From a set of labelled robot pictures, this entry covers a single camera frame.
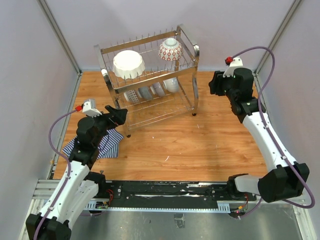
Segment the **grey wave pattern bowl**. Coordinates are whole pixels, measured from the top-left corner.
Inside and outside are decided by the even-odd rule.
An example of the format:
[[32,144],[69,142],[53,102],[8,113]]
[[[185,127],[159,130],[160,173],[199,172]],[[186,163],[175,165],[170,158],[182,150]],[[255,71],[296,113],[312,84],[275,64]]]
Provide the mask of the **grey wave pattern bowl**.
[[150,88],[148,86],[140,87],[138,89],[138,92],[141,95],[141,97],[145,100],[152,100],[153,99],[153,95],[152,95]]

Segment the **grey striped bowl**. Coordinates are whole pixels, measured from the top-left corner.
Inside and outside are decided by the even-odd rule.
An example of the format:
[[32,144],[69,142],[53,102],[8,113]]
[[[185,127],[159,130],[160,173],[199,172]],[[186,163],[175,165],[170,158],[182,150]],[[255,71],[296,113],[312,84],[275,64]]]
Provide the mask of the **grey striped bowl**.
[[150,89],[154,95],[158,95],[160,97],[163,97],[166,95],[159,82],[153,83],[152,86],[150,86]]

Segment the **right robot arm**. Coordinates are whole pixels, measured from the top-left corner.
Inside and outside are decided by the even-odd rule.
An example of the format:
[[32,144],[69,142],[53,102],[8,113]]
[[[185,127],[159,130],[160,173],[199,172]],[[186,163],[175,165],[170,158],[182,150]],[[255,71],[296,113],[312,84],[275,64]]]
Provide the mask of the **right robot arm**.
[[298,163],[280,141],[264,106],[253,96],[253,83],[252,71],[240,67],[229,77],[215,71],[208,84],[212,95],[228,98],[233,114],[255,140],[268,171],[263,177],[247,173],[230,176],[227,196],[238,200],[247,192],[267,203],[299,197],[304,190],[301,181],[308,179],[310,170],[305,163]]

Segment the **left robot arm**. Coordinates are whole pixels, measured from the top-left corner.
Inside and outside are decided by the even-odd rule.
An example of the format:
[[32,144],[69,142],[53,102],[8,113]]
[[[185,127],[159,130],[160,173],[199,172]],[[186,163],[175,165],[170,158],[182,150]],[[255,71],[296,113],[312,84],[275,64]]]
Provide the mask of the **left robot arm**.
[[92,198],[107,191],[106,177],[91,169],[99,155],[99,145],[108,130],[124,125],[127,109],[106,105],[106,113],[85,111],[77,124],[76,137],[67,167],[52,195],[38,214],[29,214],[25,226],[31,240],[68,240],[72,228]]

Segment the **brown lattice pattern bowl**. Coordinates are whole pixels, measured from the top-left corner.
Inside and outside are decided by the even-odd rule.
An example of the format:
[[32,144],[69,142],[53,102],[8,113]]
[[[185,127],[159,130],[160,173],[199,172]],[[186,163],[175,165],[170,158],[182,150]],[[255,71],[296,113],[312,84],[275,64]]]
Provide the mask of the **brown lattice pattern bowl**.
[[126,99],[127,102],[130,102],[132,104],[139,104],[140,100],[138,97],[138,94],[135,90],[129,90],[123,93],[124,98]]

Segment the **plain white bowl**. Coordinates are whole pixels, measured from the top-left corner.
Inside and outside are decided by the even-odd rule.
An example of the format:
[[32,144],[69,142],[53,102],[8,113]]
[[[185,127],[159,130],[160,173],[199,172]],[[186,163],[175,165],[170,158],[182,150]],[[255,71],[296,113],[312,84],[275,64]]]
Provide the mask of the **plain white bowl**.
[[179,91],[179,83],[176,77],[164,80],[163,85],[170,93],[176,93]]

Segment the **steel two-tier dish rack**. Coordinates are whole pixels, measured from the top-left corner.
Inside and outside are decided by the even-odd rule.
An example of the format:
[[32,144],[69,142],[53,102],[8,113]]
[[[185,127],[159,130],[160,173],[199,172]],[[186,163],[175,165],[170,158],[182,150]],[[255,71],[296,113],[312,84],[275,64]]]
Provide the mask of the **steel two-tier dish rack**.
[[[182,45],[182,56],[176,61],[166,61],[159,57],[161,43],[175,38]],[[138,52],[144,62],[142,75],[132,79],[122,79],[113,72],[113,59],[121,51]],[[130,137],[134,129],[145,127],[184,113],[196,116],[198,113],[199,91],[197,73],[200,47],[184,24],[165,32],[154,32],[152,35],[140,36],[127,42],[123,41],[106,48],[94,46],[98,64],[116,109],[127,109],[127,117],[123,126],[124,134]],[[171,93],[164,87],[163,81],[177,78],[179,91]],[[165,96],[153,94],[150,86],[160,83]],[[153,99],[142,98],[138,89],[149,87]],[[135,90],[140,103],[128,102],[124,93]]]

